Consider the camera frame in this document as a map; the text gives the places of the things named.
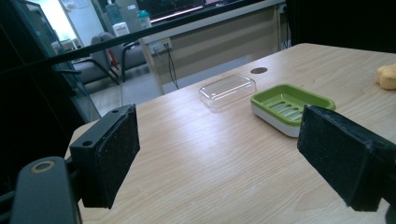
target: soap dish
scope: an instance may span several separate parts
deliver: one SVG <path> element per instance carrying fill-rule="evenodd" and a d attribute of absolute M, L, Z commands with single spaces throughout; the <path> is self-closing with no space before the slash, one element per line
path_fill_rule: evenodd
<path fill-rule="evenodd" d="M 290 137 L 299 135 L 305 105 L 335 109 L 333 100 L 290 84 L 253 94 L 250 105 L 254 114 Z"/>
<path fill-rule="evenodd" d="M 199 96 L 209 108 L 219 108 L 256 92 L 256 82 L 242 75 L 232 75 L 203 86 Z"/>

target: yellow sponge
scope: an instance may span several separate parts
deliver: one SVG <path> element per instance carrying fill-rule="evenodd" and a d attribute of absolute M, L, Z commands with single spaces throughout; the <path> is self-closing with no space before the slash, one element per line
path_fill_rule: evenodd
<path fill-rule="evenodd" d="M 396 90 L 396 63 L 379 67 L 376 70 L 375 82 L 378 83 L 382 89 Z"/>

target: transparent plastic lid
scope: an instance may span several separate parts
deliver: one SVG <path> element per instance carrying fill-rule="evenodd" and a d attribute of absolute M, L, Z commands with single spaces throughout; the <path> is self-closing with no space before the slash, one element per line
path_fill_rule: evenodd
<path fill-rule="evenodd" d="M 199 97 L 210 108 L 219 108 L 256 92 L 256 82 L 242 75 L 232 75 L 203 86 Z"/>

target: floor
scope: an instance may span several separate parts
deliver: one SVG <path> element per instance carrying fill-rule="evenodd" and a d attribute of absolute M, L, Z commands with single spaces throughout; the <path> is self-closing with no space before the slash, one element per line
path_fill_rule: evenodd
<path fill-rule="evenodd" d="M 195 82 L 234 69 L 247 62 L 248 60 L 244 57 L 224 63 L 197 74 L 181 78 L 177 81 L 177 84 L 180 88 L 183 88 Z M 90 93 L 92 101 L 101 116 L 122 105 L 139 105 L 161 96 L 161 91 L 158 90 L 156 79 L 154 75 L 150 73 L 146 65 L 128 70 L 126 73 L 126 81 L 120 85 L 116 85 L 110 78 L 106 78 L 87 84 L 86 89 Z M 173 82 L 163 85 L 165 94 L 175 91 L 176 89 Z"/>

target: wooden table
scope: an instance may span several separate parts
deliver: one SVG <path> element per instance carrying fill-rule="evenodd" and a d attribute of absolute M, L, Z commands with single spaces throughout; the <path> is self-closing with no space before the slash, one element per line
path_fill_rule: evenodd
<path fill-rule="evenodd" d="M 386 223 L 386 201 L 377 212 L 346 207 L 297 138 L 255 116 L 248 96 L 214 112 L 198 90 L 233 74 L 258 91 L 289 83 L 396 143 L 396 91 L 375 83 L 391 63 L 394 54 L 303 44 L 138 105 L 141 150 L 111 210 L 80 204 L 84 223 Z M 268 71 L 251 74 L 257 67 Z"/>

